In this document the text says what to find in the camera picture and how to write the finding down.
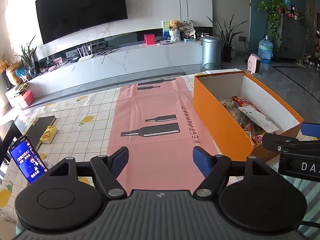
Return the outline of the white snack pouch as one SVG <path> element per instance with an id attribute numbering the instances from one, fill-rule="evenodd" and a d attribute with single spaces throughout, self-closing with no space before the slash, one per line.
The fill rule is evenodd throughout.
<path id="1" fill-rule="evenodd" d="M 245 116 L 247 116 L 267 133 L 274 133 L 279 130 L 279 128 L 271 120 L 269 120 L 266 116 L 252 106 L 238 107 L 238 110 L 240 110 Z"/>

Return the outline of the red striped snack bag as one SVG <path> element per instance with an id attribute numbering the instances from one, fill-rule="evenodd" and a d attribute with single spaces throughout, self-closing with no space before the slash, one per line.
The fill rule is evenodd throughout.
<path id="1" fill-rule="evenodd" d="M 229 98 L 225 103 L 230 102 L 235 103 L 238 107 L 251 106 L 253 109 L 258 110 L 257 107 L 255 107 L 255 105 L 253 105 L 251 102 L 238 96 L 233 96 Z"/>

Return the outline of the lemon pattern tablecloth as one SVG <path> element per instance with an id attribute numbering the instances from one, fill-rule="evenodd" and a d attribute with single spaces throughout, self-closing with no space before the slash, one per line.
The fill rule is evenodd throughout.
<path id="1" fill-rule="evenodd" d="M 181 76 L 190 83 L 194 107 L 194 77 Z M 171 81 L 175 77 L 139 82 L 133 85 L 150 85 Z M 319 122 L 319 77 L 308 69 L 271 68 L 269 73 L 254 77 L 275 92 L 291 106 L 304 122 Z M 23 121 L 30 127 L 35 118 L 56 117 L 53 123 L 58 132 L 51 144 L 41 144 L 38 153 L 48 166 L 57 164 L 66 157 L 76 161 L 89 161 L 97 155 L 107 155 L 109 135 L 116 103 L 121 88 L 111 88 L 87 95 L 65 99 L 56 103 L 24 112 Z"/>

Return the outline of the orange cardboard box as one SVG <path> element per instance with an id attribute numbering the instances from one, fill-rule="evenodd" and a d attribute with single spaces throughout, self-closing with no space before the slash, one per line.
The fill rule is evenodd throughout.
<path id="1" fill-rule="evenodd" d="M 265 132 L 245 116 L 238 106 L 225 103 L 238 96 L 251 102 L 279 130 L 272 134 L 296 137 L 304 119 L 259 80 L 244 71 L 198 74 L 194 77 L 194 108 L 222 154 L 235 161 L 250 155 L 267 162 L 276 153 L 264 149 Z"/>

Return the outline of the yellow tissue pack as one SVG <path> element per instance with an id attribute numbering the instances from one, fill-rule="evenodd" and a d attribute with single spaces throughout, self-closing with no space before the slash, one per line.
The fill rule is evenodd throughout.
<path id="1" fill-rule="evenodd" d="M 51 144 L 57 132 L 57 126 L 48 126 L 43 135 L 40 137 L 40 143 Z"/>

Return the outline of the smartphone on stand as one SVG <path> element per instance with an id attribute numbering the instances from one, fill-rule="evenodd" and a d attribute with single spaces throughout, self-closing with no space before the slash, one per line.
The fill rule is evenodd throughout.
<path id="1" fill-rule="evenodd" d="M 48 171 L 47 166 L 26 135 L 18 138 L 9 147 L 9 153 L 30 184 Z"/>

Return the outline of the black book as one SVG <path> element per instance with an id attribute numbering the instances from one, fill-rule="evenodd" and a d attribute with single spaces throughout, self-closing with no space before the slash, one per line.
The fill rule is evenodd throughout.
<path id="1" fill-rule="evenodd" d="M 43 133 L 46 131 L 47 127 L 51 126 L 55 121 L 56 117 L 52 115 L 35 118 L 35 120 L 31 123 L 25 135 L 28 137 L 30 143 L 35 147 L 36 150 L 38 150 L 41 145 L 40 139 Z"/>

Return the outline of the dark grey cabinet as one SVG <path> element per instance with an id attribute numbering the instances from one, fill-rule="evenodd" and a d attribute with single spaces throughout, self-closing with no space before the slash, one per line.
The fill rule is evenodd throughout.
<path id="1" fill-rule="evenodd" d="M 307 27 L 287 16 L 283 17 L 281 45 L 277 57 L 288 60 L 301 60 L 304 55 Z"/>

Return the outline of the red box on shelf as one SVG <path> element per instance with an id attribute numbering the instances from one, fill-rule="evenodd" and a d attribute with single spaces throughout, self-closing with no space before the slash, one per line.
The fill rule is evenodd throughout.
<path id="1" fill-rule="evenodd" d="M 33 100 L 32 92 L 27 90 L 21 94 L 20 106 L 22 108 L 29 107 L 33 103 Z"/>

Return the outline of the silver trash can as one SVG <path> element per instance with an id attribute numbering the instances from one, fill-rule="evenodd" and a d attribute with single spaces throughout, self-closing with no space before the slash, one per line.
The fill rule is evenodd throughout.
<path id="1" fill-rule="evenodd" d="M 222 40 L 218 36 L 204 36 L 201 40 L 202 66 L 215 69 L 221 63 Z"/>

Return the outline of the floor potted plant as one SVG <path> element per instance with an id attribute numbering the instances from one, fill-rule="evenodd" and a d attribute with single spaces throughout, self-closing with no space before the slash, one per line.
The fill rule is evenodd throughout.
<path id="1" fill-rule="evenodd" d="M 240 22 L 239 24 L 233 24 L 234 14 L 232 15 L 229 24 L 225 21 L 223 25 L 218 21 L 218 19 L 213 15 L 212 19 L 207 17 L 208 20 L 213 24 L 213 26 L 218 31 L 218 37 L 221 38 L 223 43 L 222 48 L 222 60 L 224 62 L 231 63 L 232 57 L 232 40 L 236 37 L 236 35 L 240 35 L 244 33 L 244 31 L 236 31 L 237 28 L 247 22 L 247 20 Z"/>

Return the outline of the hanging green ivy plant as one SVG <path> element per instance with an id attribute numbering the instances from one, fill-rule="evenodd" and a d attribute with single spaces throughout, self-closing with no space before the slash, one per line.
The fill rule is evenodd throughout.
<path id="1" fill-rule="evenodd" d="M 249 33 L 245 47 L 249 51 L 258 49 L 258 43 L 264 36 L 278 43 L 284 0 L 249 0 Z"/>

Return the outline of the teddy bear in bag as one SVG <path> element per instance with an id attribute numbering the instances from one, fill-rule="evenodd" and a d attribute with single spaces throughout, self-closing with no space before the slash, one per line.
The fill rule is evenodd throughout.
<path id="1" fill-rule="evenodd" d="M 178 20 L 170 20 L 169 21 L 169 35 L 170 40 L 173 43 L 181 41 L 181 23 Z"/>

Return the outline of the left potted green plant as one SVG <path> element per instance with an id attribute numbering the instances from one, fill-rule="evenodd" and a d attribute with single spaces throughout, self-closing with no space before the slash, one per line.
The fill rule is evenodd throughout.
<path id="1" fill-rule="evenodd" d="M 24 66 L 28 71 L 28 74 L 31 79 L 37 76 L 37 71 L 35 67 L 35 52 L 37 47 L 33 48 L 31 46 L 34 38 L 35 36 L 31 39 L 29 43 L 26 43 L 25 47 L 21 46 L 21 54 L 18 54 L 18 56 L 21 58 L 22 63 L 24 63 Z"/>

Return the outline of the large black television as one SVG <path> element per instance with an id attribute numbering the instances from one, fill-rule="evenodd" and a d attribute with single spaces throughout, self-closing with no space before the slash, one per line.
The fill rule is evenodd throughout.
<path id="1" fill-rule="evenodd" d="M 96 25 L 127 19 L 126 0 L 36 0 L 44 44 Z"/>

